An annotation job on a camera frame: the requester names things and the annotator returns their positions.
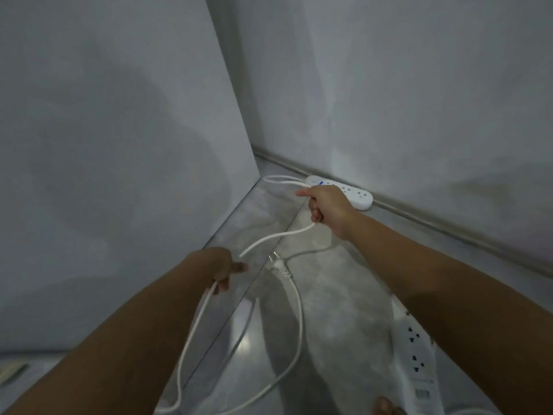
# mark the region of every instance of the white power strip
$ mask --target white power strip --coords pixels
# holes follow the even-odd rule
[[[444,415],[438,386],[435,344],[417,320],[392,296],[393,364],[409,415]]]
[[[305,179],[305,183],[309,186],[315,185],[335,185],[342,190],[342,192],[349,199],[351,204],[360,211],[366,211],[373,204],[373,196],[370,192],[363,189],[356,188],[355,186],[349,186],[341,184],[330,179],[322,178],[321,176],[311,175]]]

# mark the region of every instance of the hand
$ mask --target hand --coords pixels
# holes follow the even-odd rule
[[[358,214],[346,195],[337,186],[314,186],[296,192],[298,196],[310,196],[311,221],[321,222],[341,239],[348,237],[349,226]]]
[[[228,290],[230,283],[229,275],[246,272],[248,265],[244,262],[234,262],[232,260],[231,251],[223,247],[209,247],[190,253],[185,259],[186,261],[196,261],[201,265],[208,265],[209,269],[206,272],[205,281],[206,288],[217,283],[214,294],[219,291]]]

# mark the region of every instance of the white wall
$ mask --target white wall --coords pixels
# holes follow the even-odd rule
[[[259,177],[205,0],[3,0],[0,352],[67,349]]]
[[[253,146],[553,262],[553,0],[207,0]]]

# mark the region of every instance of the person's right hand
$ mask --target person's right hand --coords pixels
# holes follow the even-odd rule
[[[326,224],[336,236],[347,239],[349,227],[358,212],[340,188],[334,185],[316,185],[300,189],[296,195],[311,197],[311,221]]]

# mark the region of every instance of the person's left hand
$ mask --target person's left hand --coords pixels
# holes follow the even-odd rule
[[[210,286],[214,282],[217,282],[214,294],[218,294],[219,291],[228,290],[230,283],[230,275],[246,272],[248,265],[244,262],[234,262],[232,260],[231,251],[224,247],[209,247],[190,253],[187,259],[198,259],[201,262],[213,265],[210,271],[210,278],[206,280]]]

